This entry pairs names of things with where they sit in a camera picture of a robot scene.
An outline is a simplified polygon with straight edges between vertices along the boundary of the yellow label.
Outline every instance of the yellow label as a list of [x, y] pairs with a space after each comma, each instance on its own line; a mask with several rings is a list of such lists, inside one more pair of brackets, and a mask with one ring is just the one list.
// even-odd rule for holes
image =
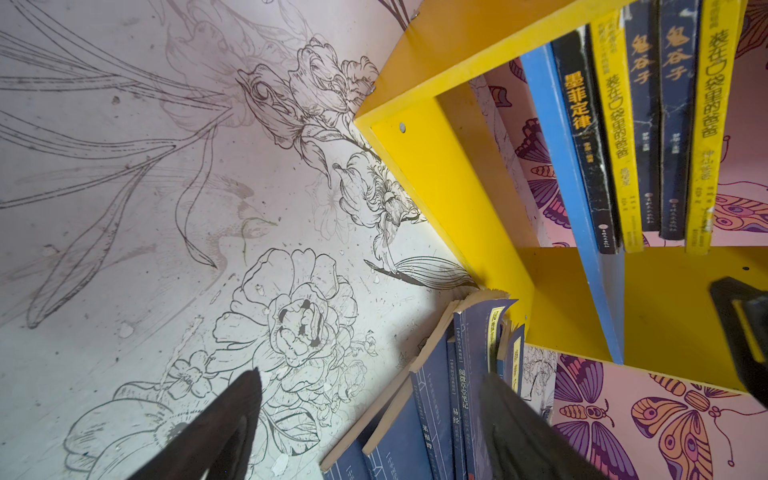
[[621, 10], [590, 23], [594, 66], [603, 107], [603, 123], [611, 153], [616, 200], [624, 249], [643, 251], [640, 189], [634, 153], [634, 124], [630, 96], [627, 45]]
[[702, 3], [685, 235], [685, 251], [696, 255], [707, 253], [712, 241], [725, 114], [741, 33], [740, 6], [739, 0], [703, 0]]
[[520, 349], [522, 343], [522, 338], [518, 338], [512, 347], [515, 352], [512, 356], [512, 389], [517, 394], [520, 393], [518, 392], [518, 384], [520, 383]]
[[491, 316], [488, 318], [488, 371], [491, 371], [491, 361], [496, 361], [496, 352], [498, 345], [496, 343], [496, 333], [498, 332], [498, 321], [502, 317], [503, 306], [497, 306], [491, 310]]

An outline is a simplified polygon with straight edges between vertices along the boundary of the pink wallpaper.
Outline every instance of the pink wallpaper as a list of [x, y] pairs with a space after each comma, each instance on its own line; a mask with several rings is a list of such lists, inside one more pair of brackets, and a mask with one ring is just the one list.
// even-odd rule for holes
[[768, 478], [768, 410], [748, 395], [560, 355], [551, 423], [609, 478]]
[[[768, 154], [763, 146], [768, 125], [766, 43], [768, 0], [752, 0], [747, 6], [733, 66], [714, 212], [712, 245], [715, 247], [768, 245]], [[575, 247], [520, 61], [515, 59], [489, 71], [485, 79], [516, 148], [528, 186], [545, 217], [552, 244]], [[656, 232], [646, 232], [644, 236], [649, 247], [685, 244], [662, 240]]]

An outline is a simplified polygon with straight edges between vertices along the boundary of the blue book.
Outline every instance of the blue book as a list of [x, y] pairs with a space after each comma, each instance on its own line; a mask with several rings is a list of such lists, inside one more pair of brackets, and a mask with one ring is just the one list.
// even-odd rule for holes
[[458, 394], [458, 370], [456, 368], [456, 337], [448, 339], [448, 374], [451, 386], [451, 423], [453, 433], [453, 468], [456, 480], [468, 480], [467, 458], [464, 456], [464, 432], [462, 430], [462, 403]]
[[624, 7], [634, 116], [637, 184], [644, 232], [659, 230], [659, 0]]
[[457, 305], [458, 301], [448, 305], [410, 369], [413, 396], [435, 480], [454, 480], [448, 329]]
[[685, 217], [694, 125], [698, 0], [659, 4], [661, 76], [661, 229], [665, 240], [685, 238]]
[[498, 328], [507, 309], [517, 300], [498, 290], [481, 290], [468, 296], [453, 314], [456, 336], [458, 384], [462, 399], [462, 428], [467, 476], [470, 480], [491, 480], [493, 471], [480, 413], [480, 385], [491, 372], [501, 331]]
[[362, 453], [372, 480], [432, 479], [411, 382], [400, 387]]
[[525, 348], [525, 325], [514, 331], [508, 323], [502, 326], [502, 339], [498, 342], [496, 373], [504, 383], [520, 395], [523, 386], [523, 350]]
[[367, 480], [371, 478], [366, 457], [362, 454], [362, 447], [371, 438], [376, 427], [379, 426], [392, 397], [406, 382], [408, 375], [409, 368], [405, 367], [326, 455], [320, 463], [320, 471], [323, 472], [325, 480]]

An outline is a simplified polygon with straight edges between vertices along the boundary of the white wall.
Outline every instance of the white wall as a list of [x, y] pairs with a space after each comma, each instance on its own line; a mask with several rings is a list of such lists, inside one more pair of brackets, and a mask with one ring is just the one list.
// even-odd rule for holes
[[11, 0], [0, 18], [0, 478], [126, 478], [254, 366], [251, 478], [319, 476], [471, 282], [347, 127], [395, 16]]

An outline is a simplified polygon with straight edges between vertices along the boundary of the book cover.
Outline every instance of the book cover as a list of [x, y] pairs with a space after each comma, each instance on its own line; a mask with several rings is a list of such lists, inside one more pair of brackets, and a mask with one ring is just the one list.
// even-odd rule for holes
[[409, 373], [409, 366], [398, 372], [395, 378], [384, 388], [381, 395], [373, 401], [365, 413], [352, 425], [352, 428], [326, 455], [320, 463], [320, 471], [325, 480], [364, 480], [369, 478], [370, 473], [366, 464], [366, 457], [362, 454], [362, 447], [371, 438], [376, 427], [379, 426], [384, 411], [392, 401], [392, 397], [407, 381]]
[[611, 162], [601, 139], [587, 27], [579, 27], [551, 44], [560, 89], [571, 116], [571, 134], [587, 192], [594, 238], [600, 253], [618, 253], [619, 223], [609, 177]]
[[658, 231], [660, 219], [658, 8], [659, 0], [637, 0], [624, 7], [634, 151], [644, 232]]
[[628, 253], [643, 250], [640, 189], [630, 94], [627, 42], [621, 10], [590, 23], [595, 72], [600, 91], [605, 140], [611, 157], [621, 237]]
[[435, 480], [453, 480], [451, 387], [448, 367], [449, 327], [458, 301], [442, 314], [437, 326], [410, 367], [413, 396]]
[[663, 145], [659, 236], [665, 240], [685, 238], [698, 16], [698, 0], [664, 0], [659, 4]]
[[523, 385], [524, 348], [525, 325], [521, 325], [513, 331], [512, 327], [505, 323], [502, 339], [498, 345], [496, 372], [504, 380], [504, 383], [509, 385], [518, 395]]
[[685, 246], [688, 253], [704, 255], [709, 251], [712, 241], [725, 114], [741, 33], [740, 20], [746, 8], [746, 1], [741, 3], [739, 5], [738, 0], [703, 0], [701, 5], [701, 18], [706, 21], [701, 22], [699, 27], [702, 55], [699, 55], [694, 138], [690, 156]]
[[400, 387], [362, 453], [371, 480], [432, 478], [411, 382]]
[[491, 480], [493, 472], [480, 418], [480, 385], [496, 358], [499, 322], [517, 300], [498, 290], [481, 290], [464, 299], [453, 315], [462, 428], [470, 480]]
[[456, 368], [456, 337], [448, 339], [448, 374], [451, 388], [451, 425], [453, 437], [453, 470], [456, 480], [468, 480], [467, 459], [464, 456], [464, 431], [462, 430], [462, 403], [458, 392]]

